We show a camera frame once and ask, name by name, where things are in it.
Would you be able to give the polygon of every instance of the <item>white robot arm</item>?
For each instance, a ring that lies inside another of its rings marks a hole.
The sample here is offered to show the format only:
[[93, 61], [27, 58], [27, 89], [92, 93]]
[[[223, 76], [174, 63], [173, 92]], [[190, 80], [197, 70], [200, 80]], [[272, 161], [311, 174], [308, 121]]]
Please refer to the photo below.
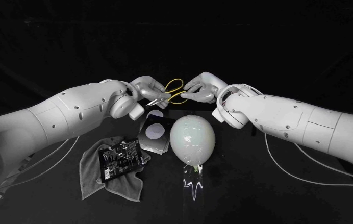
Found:
[[0, 116], [0, 184], [21, 160], [49, 145], [80, 136], [106, 117], [132, 120], [144, 113], [137, 103], [147, 98], [170, 98], [150, 77], [131, 83], [103, 80], [73, 87], [36, 106]]
[[309, 147], [353, 163], [353, 115], [320, 108], [301, 101], [282, 98], [272, 95], [263, 95], [255, 88], [246, 84], [224, 85], [219, 78], [220, 86], [207, 83], [207, 78], [213, 76], [203, 73], [196, 78], [201, 80], [199, 93], [191, 93], [196, 89], [194, 79], [186, 85], [187, 93], [183, 98], [196, 101], [204, 101], [204, 94], [211, 101], [217, 98], [217, 108], [213, 111], [213, 117], [219, 122], [226, 122], [232, 127], [240, 129], [250, 121], [255, 127], [266, 134], [294, 142], [298, 145]]

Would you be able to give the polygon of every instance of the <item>black table surface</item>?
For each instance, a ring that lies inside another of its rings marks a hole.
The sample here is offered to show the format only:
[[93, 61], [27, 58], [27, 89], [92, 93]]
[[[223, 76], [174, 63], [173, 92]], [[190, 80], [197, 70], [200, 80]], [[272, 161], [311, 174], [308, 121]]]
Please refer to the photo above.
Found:
[[[250, 123], [237, 130], [219, 123], [210, 111], [163, 110], [164, 116], [178, 119], [196, 114], [211, 124], [216, 134], [213, 154], [203, 164], [204, 223], [268, 221], [269, 223], [353, 223], [350, 186], [320, 186], [288, 176], [273, 164], [263, 134]], [[105, 189], [85, 200], [80, 196], [79, 160], [93, 143], [111, 136], [132, 138], [144, 116], [106, 118], [101, 126], [80, 136], [76, 146], [57, 166], [37, 179], [7, 190], [0, 206], [0, 223], [183, 223], [183, 162], [171, 147], [151, 160], [137, 176], [144, 188], [141, 203], [132, 202]], [[65, 155], [60, 152], [17, 179], [23, 181], [46, 170]], [[39, 151], [34, 164], [60, 143]], [[325, 183], [353, 183], [348, 176], [315, 164], [295, 146], [268, 136], [268, 145], [278, 163], [298, 177]], [[304, 148], [309, 155], [341, 169], [337, 159]]]

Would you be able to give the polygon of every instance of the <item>gray cloth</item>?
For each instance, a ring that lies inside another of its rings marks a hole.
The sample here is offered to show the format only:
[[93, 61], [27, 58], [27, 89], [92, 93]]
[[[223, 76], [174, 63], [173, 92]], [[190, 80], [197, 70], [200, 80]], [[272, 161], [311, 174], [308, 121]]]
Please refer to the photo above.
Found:
[[[105, 187], [106, 191], [122, 196], [126, 200], [139, 202], [142, 181], [135, 177], [135, 173], [141, 172], [144, 167], [128, 172], [108, 182], [101, 182], [98, 150], [114, 146], [122, 140], [122, 136], [105, 138], [95, 143], [88, 151], [83, 152], [82, 159], [79, 161], [82, 200]], [[141, 150], [141, 152], [147, 162], [151, 156], [144, 152], [144, 150]]]

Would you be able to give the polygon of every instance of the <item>balloon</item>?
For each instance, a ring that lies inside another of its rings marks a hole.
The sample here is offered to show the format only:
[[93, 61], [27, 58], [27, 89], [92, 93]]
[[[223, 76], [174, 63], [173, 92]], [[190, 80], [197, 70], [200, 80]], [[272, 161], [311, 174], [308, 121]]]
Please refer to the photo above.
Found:
[[209, 159], [214, 148], [214, 132], [204, 118], [188, 115], [171, 127], [170, 145], [178, 159], [193, 167]]

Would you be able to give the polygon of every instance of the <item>scissors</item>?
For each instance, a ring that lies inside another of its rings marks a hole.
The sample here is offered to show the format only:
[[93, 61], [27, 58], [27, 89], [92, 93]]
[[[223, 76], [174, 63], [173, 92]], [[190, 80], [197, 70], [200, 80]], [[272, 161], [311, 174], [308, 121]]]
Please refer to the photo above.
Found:
[[[175, 88], [174, 90], [168, 91], [168, 90], [167, 90], [167, 86], [168, 86], [168, 85], [171, 84], [171, 82], [175, 81], [175, 80], [180, 80], [180, 81], [181, 81], [181, 86], [180, 86], [178, 88]], [[167, 93], [167, 94], [173, 93], [174, 91], [180, 90], [183, 86], [184, 86], [183, 80], [181, 80], [181, 79], [173, 79], [173, 80], [167, 83], [167, 85], [165, 85], [165, 92], [164, 92], [164, 93]], [[184, 92], [186, 92], [186, 91], [181, 91], [181, 92], [178, 92], [177, 94], [174, 94], [174, 95], [171, 96], [171, 98], [168, 99], [168, 102], [173, 103], [173, 104], [181, 104], [181, 103], [184, 103], [184, 102], [187, 101], [187, 99], [186, 99], [184, 101], [181, 101], [180, 103], [174, 103], [174, 102], [170, 101], [177, 95], [180, 95], [180, 94], [184, 93]], [[163, 100], [164, 100], [163, 98], [158, 98], [158, 99], [152, 100], [145, 106], [147, 106], [147, 107], [148, 107], [148, 106], [152, 106], [152, 105], [155, 105], [157, 103], [160, 103]]]

